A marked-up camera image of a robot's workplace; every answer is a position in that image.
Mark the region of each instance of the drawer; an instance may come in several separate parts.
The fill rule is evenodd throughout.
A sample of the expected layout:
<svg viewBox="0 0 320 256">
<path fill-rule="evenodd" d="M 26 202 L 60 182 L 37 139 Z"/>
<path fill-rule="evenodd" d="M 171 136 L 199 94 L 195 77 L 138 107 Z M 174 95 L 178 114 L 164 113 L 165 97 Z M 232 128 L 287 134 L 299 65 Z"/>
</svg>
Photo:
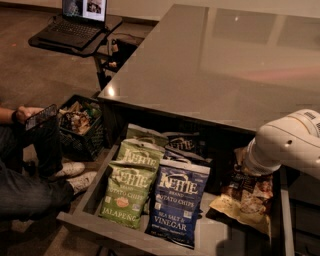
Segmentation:
<svg viewBox="0 0 320 256">
<path fill-rule="evenodd" d="M 280 178 L 275 176 L 279 193 L 275 197 L 272 211 L 272 237 L 266 236 L 235 222 L 224 222 L 207 218 L 209 204 L 219 188 L 219 177 L 228 163 L 226 160 L 234 148 L 246 146 L 253 134 L 243 130 L 233 130 L 226 126 L 162 113 L 148 112 L 128 107 L 113 108 L 108 124 L 108 134 L 113 142 L 110 152 L 98 171 L 95 182 L 84 194 L 73 214 L 60 213 L 58 219 L 71 231 L 104 247 L 113 249 L 117 255 L 285 255 L 282 218 L 283 199 L 280 193 Z M 148 216 L 143 215 L 140 230 L 130 229 L 98 217 L 101 201 L 107 188 L 110 170 L 109 162 L 115 158 L 122 139 L 123 128 L 134 123 L 159 132 L 200 131 L 208 143 L 208 154 L 216 157 L 217 172 L 212 183 L 212 191 L 205 192 L 201 201 L 202 218 L 197 220 L 195 249 L 165 241 L 145 233 Z"/>
</svg>

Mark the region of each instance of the laptop screen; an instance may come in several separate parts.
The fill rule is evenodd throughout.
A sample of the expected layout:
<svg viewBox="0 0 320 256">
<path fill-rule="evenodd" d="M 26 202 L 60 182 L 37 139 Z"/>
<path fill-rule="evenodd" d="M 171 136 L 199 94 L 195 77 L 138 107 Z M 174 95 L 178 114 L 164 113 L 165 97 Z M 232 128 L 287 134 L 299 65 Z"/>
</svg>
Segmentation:
<svg viewBox="0 0 320 256">
<path fill-rule="evenodd" d="M 62 12 L 66 17 L 87 21 L 105 22 L 107 0 L 62 0 Z"/>
</svg>

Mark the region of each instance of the gray tabletop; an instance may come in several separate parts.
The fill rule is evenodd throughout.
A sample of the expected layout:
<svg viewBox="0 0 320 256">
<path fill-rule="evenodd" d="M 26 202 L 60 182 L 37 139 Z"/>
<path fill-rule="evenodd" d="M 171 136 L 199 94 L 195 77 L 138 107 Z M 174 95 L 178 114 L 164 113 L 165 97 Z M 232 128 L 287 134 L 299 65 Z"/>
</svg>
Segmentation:
<svg viewBox="0 0 320 256">
<path fill-rule="evenodd" d="M 315 18 L 174 5 L 99 97 L 255 131 L 320 111 L 319 31 Z"/>
</svg>

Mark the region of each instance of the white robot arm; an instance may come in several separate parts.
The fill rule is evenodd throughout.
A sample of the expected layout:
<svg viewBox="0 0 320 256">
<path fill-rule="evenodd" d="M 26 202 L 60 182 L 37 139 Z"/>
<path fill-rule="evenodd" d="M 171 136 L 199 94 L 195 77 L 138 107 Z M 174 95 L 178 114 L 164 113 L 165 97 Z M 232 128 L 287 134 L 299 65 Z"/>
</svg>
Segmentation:
<svg viewBox="0 0 320 256">
<path fill-rule="evenodd" d="M 267 175 L 281 165 L 320 180 L 320 114 L 303 109 L 263 125 L 247 147 L 245 166 Z"/>
</svg>

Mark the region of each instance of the person's leg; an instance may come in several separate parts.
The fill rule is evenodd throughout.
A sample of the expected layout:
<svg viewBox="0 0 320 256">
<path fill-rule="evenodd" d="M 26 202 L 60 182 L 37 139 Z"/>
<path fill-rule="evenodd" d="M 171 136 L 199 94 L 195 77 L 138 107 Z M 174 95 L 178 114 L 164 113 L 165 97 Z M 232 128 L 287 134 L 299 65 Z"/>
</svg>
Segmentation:
<svg viewBox="0 0 320 256">
<path fill-rule="evenodd" d="M 0 169 L 0 220 L 39 219 L 73 199 L 74 189 L 66 180 L 35 180 L 7 169 L 2 162 Z"/>
<path fill-rule="evenodd" d="M 22 171 L 23 149 L 18 147 L 13 125 L 0 126 L 0 159 L 10 169 Z"/>
<path fill-rule="evenodd" d="M 38 171 L 41 178 L 46 179 L 62 169 L 60 131 L 56 118 L 25 133 L 21 143 L 23 147 L 34 145 L 39 160 Z"/>
</svg>

